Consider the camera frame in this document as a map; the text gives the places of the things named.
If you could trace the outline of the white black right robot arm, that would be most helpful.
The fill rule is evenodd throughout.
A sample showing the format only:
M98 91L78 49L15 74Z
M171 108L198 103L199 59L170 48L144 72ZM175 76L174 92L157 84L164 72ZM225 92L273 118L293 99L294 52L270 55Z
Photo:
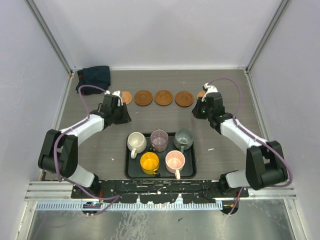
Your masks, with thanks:
M196 102L192 114L208 120L210 127L230 139L245 153L245 168L224 173L219 178L219 191L231 197L239 187L260 190L285 183L289 178L282 146L267 141L245 128L231 113L225 112L219 92L211 92Z

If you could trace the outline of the woven rattan coaster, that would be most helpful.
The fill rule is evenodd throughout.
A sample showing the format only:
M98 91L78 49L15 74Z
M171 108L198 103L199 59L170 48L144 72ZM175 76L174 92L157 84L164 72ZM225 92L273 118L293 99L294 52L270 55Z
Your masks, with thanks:
M122 102L125 103L126 105L130 104L132 102L132 94L129 91L123 91L121 93L121 99Z
M206 94L206 92L205 92L204 90L200 91L200 92L196 95L196 99L202 98L205 94Z

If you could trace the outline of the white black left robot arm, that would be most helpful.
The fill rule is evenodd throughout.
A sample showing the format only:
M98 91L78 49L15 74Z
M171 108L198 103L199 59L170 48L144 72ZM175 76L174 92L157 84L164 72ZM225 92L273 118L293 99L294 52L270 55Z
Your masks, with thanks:
M101 191L99 177L78 163L78 147L88 138L111 125L131 121L121 92L104 94L102 103L82 121L62 130L49 130L44 138L38 167L82 187L88 198L95 198Z

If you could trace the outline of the brown wooden coaster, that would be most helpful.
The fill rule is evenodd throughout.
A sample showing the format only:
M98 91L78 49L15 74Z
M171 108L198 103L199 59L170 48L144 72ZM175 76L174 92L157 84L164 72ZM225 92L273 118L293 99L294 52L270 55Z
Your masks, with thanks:
M188 91L180 91L175 95L175 102L178 106L187 108L194 103L194 97Z
M141 107L150 105L153 101L153 95L148 90L140 90L134 95L134 102Z
M173 102L173 94L168 90L160 90L155 94L154 100L159 106L165 107Z

